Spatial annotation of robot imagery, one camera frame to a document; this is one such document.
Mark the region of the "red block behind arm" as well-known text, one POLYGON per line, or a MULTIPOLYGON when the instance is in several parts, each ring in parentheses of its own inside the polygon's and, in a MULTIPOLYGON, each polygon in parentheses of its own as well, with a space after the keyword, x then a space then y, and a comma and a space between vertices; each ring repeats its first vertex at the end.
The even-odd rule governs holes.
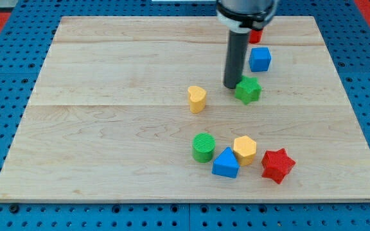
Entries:
POLYGON ((262 35, 263 35, 263 30, 252 30, 249 36, 249 43, 257 44, 261 42, 262 35))

